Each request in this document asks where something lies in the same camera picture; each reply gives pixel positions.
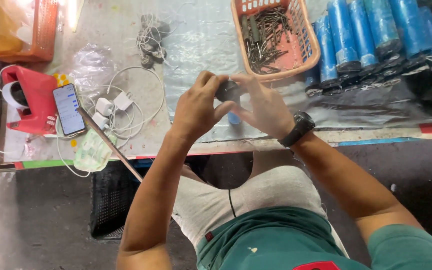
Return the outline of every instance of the red tape dispenser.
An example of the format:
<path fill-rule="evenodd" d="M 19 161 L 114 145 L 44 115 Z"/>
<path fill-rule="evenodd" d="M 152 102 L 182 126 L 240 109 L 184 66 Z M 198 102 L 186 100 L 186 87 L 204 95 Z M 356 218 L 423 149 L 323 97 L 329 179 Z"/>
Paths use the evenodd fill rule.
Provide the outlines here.
<path fill-rule="evenodd" d="M 55 134 L 58 111 L 53 90 L 58 88 L 56 78 L 21 66 L 3 69 L 1 78 L 4 100 L 15 107 L 21 117 L 6 126 L 36 135 Z"/>

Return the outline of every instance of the phone screen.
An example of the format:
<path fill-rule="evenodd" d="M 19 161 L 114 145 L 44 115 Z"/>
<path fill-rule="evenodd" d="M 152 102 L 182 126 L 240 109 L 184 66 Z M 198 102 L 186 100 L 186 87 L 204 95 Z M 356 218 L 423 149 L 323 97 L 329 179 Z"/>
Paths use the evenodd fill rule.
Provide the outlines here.
<path fill-rule="evenodd" d="M 79 107 L 75 85 L 70 83 L 53 90 L 57 113 L 65 136 L 86 128 L 81 114 L 76 110 Z"/>

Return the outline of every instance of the green t-shirt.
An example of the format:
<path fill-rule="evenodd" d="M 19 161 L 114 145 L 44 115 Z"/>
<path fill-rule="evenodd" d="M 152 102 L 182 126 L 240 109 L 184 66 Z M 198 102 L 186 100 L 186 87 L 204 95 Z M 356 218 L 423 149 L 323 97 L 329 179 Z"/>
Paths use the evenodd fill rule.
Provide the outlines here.
<path fill-rule="evenodd" d="M 373 270 L 432 270 L 432 236 L 412 226 L 376 230 L 368 250 Z M 369 270 L 343 255 L 325 218 L 290 206 L 234 218 L 207 234 L 196 254 L 199 270 Z"/>

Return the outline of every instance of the concrete floor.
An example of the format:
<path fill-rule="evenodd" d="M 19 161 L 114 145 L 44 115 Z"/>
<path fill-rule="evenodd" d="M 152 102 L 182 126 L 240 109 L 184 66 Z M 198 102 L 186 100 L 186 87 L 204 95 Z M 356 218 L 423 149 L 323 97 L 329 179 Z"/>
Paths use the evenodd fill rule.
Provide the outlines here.
<path fill-rule="evenodd" d="M 337 149 L 388 188 L 396 184 L 395 195 L 432 234 L 432 140 Z M 247 154 L 211 158 L 204 170 L 207 177 L 225 179 L 230 186 L 242 183 Z M 218 175 L 218 168 L 228 164 L 233 170 Z M 90 184 L 89 178 L 64 167 L 0 173 L 0 270 L 113 269 L 118 245 L 89 236 Z M 353 222 L 330 195 L 318 190 L 351 258 L 369 264 Z M 196 269 L 194 249 L 176 223 L 171 224 L 168 249 L 173 269 Z"/>

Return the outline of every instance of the face mask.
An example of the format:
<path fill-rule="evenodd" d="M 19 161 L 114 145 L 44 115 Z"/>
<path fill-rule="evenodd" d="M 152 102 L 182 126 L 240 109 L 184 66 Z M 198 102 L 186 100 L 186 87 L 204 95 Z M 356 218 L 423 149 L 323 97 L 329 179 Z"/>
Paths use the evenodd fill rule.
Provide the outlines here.
<path fill-rule="evenodd" d="M 111 130 L 106 130 L 105 134 L 113 144 L 116 143 L 118 138 Z M 96 131 L 90 129 L 76 151 L 74 167 L 85 172 L 98 172 L 106 167 L 112 153 Z"/>

